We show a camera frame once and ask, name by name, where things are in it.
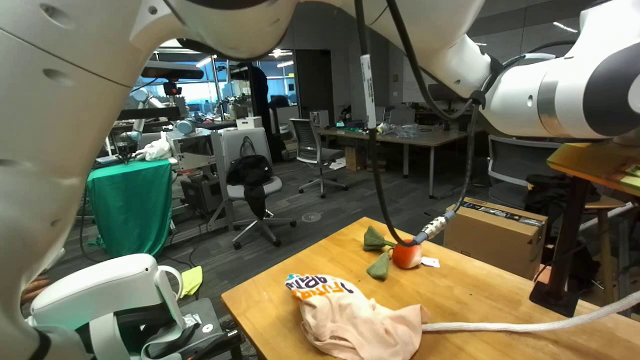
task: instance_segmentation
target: black bag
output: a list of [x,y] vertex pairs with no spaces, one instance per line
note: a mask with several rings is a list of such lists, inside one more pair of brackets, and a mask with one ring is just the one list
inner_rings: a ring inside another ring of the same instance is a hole
[[[253,155],[243,156],[246,144],[251,146]],[[240,158],[232,161],[229,166],[227,184],[244,185],[244,199],[259,219],[263,219],[266,212],[266,195],[262,185],[271,180],[272,176],[273,169],[269,160],[263,155],[256,154],[253,142],[249,136],[245,136],[240,145]]]
[[[253,155],[243,156],[244,146],[251,146]],[[240,158],[231,162],[227,172],[227,184],[262,186],[273,176],[273,169],[269,160],[263,155],[255,153],[255,147],[249,136],[245,136],[240,145]]]

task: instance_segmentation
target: white rope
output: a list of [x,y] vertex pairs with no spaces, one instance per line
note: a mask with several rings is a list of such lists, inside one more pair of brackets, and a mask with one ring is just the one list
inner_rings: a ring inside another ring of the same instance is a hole
[[612,304],[601,307],[589,314],[573,317],[567,320],[547,323],[490,323],[490,322],[440,322],[426,323],[422,326],[423,332],[431,331],[510,331],[510,332],[539,332],[558,329],[566,329],[568,327],[582,325],[605,316],[619,313],[633,305],[640,303],[640,291],[620,299]]

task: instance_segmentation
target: pink cloth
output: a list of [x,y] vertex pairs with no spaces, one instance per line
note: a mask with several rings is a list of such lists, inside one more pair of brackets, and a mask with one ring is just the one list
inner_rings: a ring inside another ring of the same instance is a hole
[[427,311],[390,310],[345,280],[291,274],[285,283],[300,300],[302,331],[318,349],[345,360],[410,359],[420,346]]

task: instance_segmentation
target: office chair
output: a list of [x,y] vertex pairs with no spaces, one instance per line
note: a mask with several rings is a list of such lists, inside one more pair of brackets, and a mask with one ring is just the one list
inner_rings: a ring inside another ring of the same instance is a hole
[[516,140],[489,135],[489,176],[492,187],[489,196],[511,206],[524,209],[527,176],[562,174],[547,165],[547,158],[560,147],[559,143]]
[[298,156],[296,159],[309,165],[310,167],[320,168],[320,177],[310,181],[308,184],[298,188],[298,192],[305,192],[305,188],[320,184],[320,198],[324,199],[324,184],[339,186],[343,190],[349,188],[340,184],[335,180],[328,180],[324,178],[323,167],[328,166],[331,162],[344,156],[344,151],[327,149],[322,147],[320,143],[320,136],[316,131],[316,127],[311,122],[311,119],[290,119],[293,123],[293,129],[296,132],[296,138],[298,138]]
[[[242,129],[242,130],[228,130],[221,133],[221,144],[224,156],[225,173],[228,171],[231,162],[240,157],[240,147],[243,144],[244,137],[248,136],[253,142],[256,154],[263,155],[271,162],[271,154],[269,153],[269,144],[267,143],[267,135],[262,127],[255,129]],[[282,189],[282,181],[279,177],[273,176],[266,184],[262,185],[264,188],[264,195],[269,196],[272,193],[279,192]],[[227,193],[229,201],[244,200],[244,185],[227,185]],[[273,213],[268,209],[264,218],[253,217],[246,220],[234,221],[234,227],[247,225],[234,239],[234,249],[238,250],[242,247],[240,239],[246,235],[249,230],[254,227],[260,229],[262,233],[268,238],[268,240],[276,247],[282,243],[276,239],[276,236],[271,232],[269,225],[283,225],[289,224],[291,227],[296,227],[296,221],[292,218],[277,218],[273,216]]]

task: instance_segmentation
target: green cloth leaf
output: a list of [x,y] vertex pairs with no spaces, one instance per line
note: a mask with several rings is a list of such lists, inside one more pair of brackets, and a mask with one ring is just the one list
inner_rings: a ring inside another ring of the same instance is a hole
[[365,251],[377,251],[381,250],[386,245],[395,247],[396,245],[392,242],[385,240],[384,236],[382,236],[379,232],[377,232],[373,226],[369,226],[367,232],[364,233],[364,246],[362,247]]
[[367,274],[374,279],[384,280],[387,278],[387,270],[389,269],[389,253],[383,252],[375,263],[367,268]]

